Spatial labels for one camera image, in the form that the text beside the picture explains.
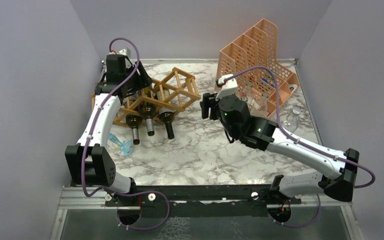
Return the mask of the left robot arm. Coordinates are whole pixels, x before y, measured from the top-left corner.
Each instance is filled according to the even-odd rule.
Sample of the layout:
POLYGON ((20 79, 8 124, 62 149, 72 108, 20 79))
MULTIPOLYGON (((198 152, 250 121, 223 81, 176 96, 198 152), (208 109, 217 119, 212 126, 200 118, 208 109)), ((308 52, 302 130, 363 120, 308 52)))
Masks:
POLYGON ((117 173, 107 143, 123 99, 149 87, 152 80, 140 62, 132 63, 124 54, 108 54, 104 70, 94 90, 86 129, 75 145, 66 147, 64 155, 74 184, 108 188, 118 192, 118 199, 129 206, 137 200, 134 180, 117 173))

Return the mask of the green wine bottle white label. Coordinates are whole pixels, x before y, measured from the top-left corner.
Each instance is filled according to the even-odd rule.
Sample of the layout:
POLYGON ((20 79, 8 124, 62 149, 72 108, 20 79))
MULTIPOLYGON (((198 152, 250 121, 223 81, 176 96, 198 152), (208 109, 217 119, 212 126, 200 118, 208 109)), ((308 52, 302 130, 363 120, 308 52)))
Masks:
MULTIPOLYGON (((158 90, 155 94, 156 98, 159 101, 163 101, 164 99, 168 98, 170 96, 170 91, 167 88, 163 88, 162 91, 158 90)), ((169 140, 172 140, 175 138, 174 130, 173 130, 173 121, 175 119, 175 113, 172 109, 167 108, 167 107, 162 107, 158 111, 158 118, 161 122, 164 123, 166 132, 167 132, 167 138, 169 140)))

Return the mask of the dark wine bottle black neck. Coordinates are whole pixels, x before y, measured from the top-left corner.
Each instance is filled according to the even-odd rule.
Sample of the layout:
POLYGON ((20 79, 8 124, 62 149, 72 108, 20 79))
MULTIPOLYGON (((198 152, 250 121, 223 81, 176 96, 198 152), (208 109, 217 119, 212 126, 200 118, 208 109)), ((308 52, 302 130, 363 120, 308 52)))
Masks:
POLYGON ((147 135, 150 137, 155 135, 153 118, 155 117, 156 112, 156 106, 153 103, 149 103, 144 100, 139 105, 139 114, 143 119, 145 119, 147 135))

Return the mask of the green wine bottle silver neck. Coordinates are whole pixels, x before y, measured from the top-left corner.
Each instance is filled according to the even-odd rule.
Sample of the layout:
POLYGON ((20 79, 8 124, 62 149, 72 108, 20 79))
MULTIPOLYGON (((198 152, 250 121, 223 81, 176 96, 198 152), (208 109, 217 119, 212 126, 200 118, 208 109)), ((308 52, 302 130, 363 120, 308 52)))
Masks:
MULTIPOLYGON (((138 96, 135 94, 135 95, 131 95, 129 97, 129 100, 125 100, 124 101, 124 107, 127 109, 128 108, 128 104, 129 103, 130 105, 132 105, 136 99, 138 98, 138 96)), ((139 116, 139 115, 133 115, 133 114, 128 114, 125 118, 126 120, 126 124, 128 125, 128 127, 131 128, 132 130, 132 142, 134 145, 139 145, 140 144, 140 138, 139 138, 139 126, 142 124, 142 118, 139 116)))

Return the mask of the clear tall glass bottle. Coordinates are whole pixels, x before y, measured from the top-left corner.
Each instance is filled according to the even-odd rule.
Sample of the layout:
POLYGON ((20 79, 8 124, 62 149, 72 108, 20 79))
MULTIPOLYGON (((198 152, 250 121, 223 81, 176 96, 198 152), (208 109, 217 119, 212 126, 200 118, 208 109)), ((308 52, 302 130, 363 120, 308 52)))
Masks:
POLYGON ((242 90, 239 94, 239 98, 241 101, 243 102, 248 102, 249 98, 248 98, 248 93, 245 91, 245 90, 242 90))

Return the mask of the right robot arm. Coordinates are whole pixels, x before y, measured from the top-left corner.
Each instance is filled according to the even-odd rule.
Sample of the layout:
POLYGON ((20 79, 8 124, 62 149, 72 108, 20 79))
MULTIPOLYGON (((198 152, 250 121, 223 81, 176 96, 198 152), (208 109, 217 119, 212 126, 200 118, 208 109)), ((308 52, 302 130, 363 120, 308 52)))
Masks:
POLYGON ((280 204, 298 195, 325 194, 351 202, 355 189, 360 153, 327 149, 287 131, 274 121, 250 114, 247 104, 235 95, 219 100, 205 93, 200 102, 203 119, 219 120, 230 143, 239 141, 251 149, 277 153, 314 169, 298 175, 278 175, 268 190, 269 199, 280 204))

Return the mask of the wooden wine rack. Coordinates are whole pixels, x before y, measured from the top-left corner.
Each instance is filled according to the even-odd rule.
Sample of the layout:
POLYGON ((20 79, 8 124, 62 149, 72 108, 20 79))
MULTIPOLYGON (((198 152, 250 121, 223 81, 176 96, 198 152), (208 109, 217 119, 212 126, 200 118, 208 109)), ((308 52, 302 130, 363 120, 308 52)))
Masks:
POLYGON ((141 89, 134 95, 123 98, 121 107, 115 111, 112 123, 127 127, 126 117, 139 116, 143 103, 147 106, 153 105, 157 112, 161 108, 168 109, 176 116, 200 99, 195 76, 174 67, 163 80, 153 78, 149 91, 141 89))

